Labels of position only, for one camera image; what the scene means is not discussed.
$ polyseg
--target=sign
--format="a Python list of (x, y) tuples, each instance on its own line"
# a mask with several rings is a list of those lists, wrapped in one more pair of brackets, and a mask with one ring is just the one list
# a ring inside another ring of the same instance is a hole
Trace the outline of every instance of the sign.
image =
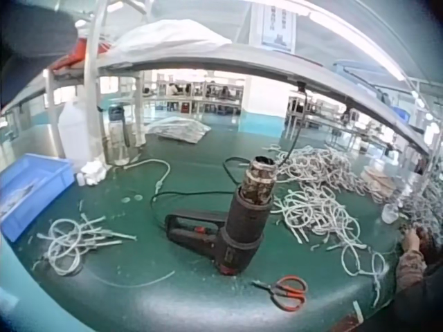
[(295, 46), (295, 14), (275, 6), (265, 6), (262, 45), (273, 50), (292, 53)]

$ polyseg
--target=scissors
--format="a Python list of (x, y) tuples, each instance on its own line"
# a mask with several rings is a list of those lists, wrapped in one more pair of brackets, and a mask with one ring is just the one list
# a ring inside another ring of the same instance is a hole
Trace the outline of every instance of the scissors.
[[(289, 285), (289, 282), (295, 282), (299, 284), (301, 288), (291, 287)], [(257, 280), (253, 281), (252, 285), (269, 291), (274, 304), (278, 308), (290, 313), (299, 310), (306, 302), (305, 293), (307, 292), (307, 284), (303, 279), (295, 275), (287, 275), (286, 277), (283, 277), (282, 279), (271, 285)], [(297, 304), (294, 306), (288, 305), (287, 301), (284, 301), (284, 298), (295, 299), (291, 302), (295, 302)]]

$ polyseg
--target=workbench surface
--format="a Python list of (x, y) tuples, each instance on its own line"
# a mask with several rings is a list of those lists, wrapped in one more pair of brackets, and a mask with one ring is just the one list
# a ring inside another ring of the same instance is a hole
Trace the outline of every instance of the workbench surface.
[[(262, 147), (289, 141), (229, 131), (210, 131), (198, 144), (147, 137), (140, 160), (160, 158), (171, 164), (162, 191), (195, 192), (234, 190), (222, 169), (230, 156), (252, 158), (269, 154)], [(322, 145), (321, 141), (300, 139), (298, 146)], [(363, 158), (356, 163), (360, 168)], [(233, 165), (233, 174), (242, 179), (244, 168)], [(161, 197), (150, 208), (154, 185), (165, 166), (148, 163), (133, 169), (111, 169), (105, 181), (96, 187), (71, 186), (46, 208), (12, 244), (16, 255), (36, 282), (70, 314), (97, 331), (327, 331), (346, 315), (353, 313), (358, 300), (365, 317), (372, 308), (375, 292), (370, 277), (350, 277), (341, 265), (341, 250), (325, 251), (325, 246), (310, 250), (323, 238), (310, 235), (309, 244), (300, 245), (284, 227), (271, 218), (265, 238), (251, 265), (237, 277), (218, 274), (209, 259), (201, 257), (166, 239), (160, 225), (175, 208), (227, 211), (230, 195)], [(134, 199), (143, 195), (142, 201)], [(122, 203), (124, 197), (131, 198)], [(138, 241), (101, 248), (84, 259), (84, 268), (75, 276), (60, 277), (48, 264), (36, 259), (47, 250), (48, 242), (37, 239), (47, 233), (50, 220), (80, 220), (78, 205), (89, 219), (105, 215), (103, 226), (115, 232), (136, 235)], [(397, 256), (392, 253), (398, 237), (398, 225), (381, 222), (381, 206), (369, 197), (352, 193), (338, 195), (351, 216), (361, 225), (361, 240), (384, 256), (389, 271), (381, 283), (379, 307), (394, 291)], [(370, 256), (362, 253), (362, 268), (370, 269)], [(163, 276), (167, 279), (144, 286)], [(252, 287), (259, 279), (274, 282), (285, 275), (302, 277), (309, 285), (307, 302), (296, 313), (278, 309), (269, 294)]]

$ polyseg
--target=blue plastic bin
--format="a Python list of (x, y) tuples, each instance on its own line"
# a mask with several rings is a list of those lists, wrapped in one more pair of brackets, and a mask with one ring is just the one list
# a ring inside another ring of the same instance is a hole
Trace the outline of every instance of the blue plastic bin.
[(27, 195), (1, 217), (1, 230), (12, 242), (58, 195), (74, 182), (71, 162), (66, 159), (25, 154), (0, 173), (0, 204), (16, 190), (33, 183)]

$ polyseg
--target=person's hand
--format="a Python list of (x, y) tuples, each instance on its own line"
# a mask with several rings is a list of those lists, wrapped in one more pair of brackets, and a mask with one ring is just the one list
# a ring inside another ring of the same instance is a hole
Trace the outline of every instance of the person's hand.
[(420, 238), (417, 235), (417, 231), (412, 228), (407, 230), (404, 235), (403, 243), (401, 244), (404, 252), (420, 249)]

